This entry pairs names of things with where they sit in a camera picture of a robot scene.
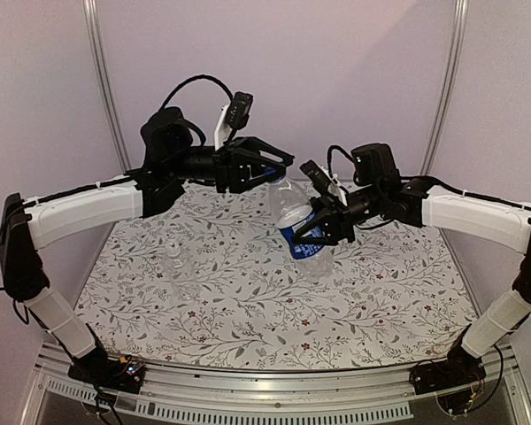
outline leaf pattern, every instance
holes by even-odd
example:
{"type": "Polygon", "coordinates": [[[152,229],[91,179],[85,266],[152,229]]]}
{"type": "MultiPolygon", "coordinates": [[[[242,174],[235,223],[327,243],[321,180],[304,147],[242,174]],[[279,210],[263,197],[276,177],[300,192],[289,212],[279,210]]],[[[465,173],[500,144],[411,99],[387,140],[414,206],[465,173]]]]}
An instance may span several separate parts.
{"type": "Polygon", "coordinates": [[[110,351],[213,367],[384,366],[443,355],[476,317],[435,229],[357,230],[333,249],[332,275],[308,282],[265,187],[186,190],[170,212],[117,223],[81,293],[77,314],[110,351]],[[171,237],[195,263],[173,283],[200,289],[189,301],[161,265],[171,237]]]}

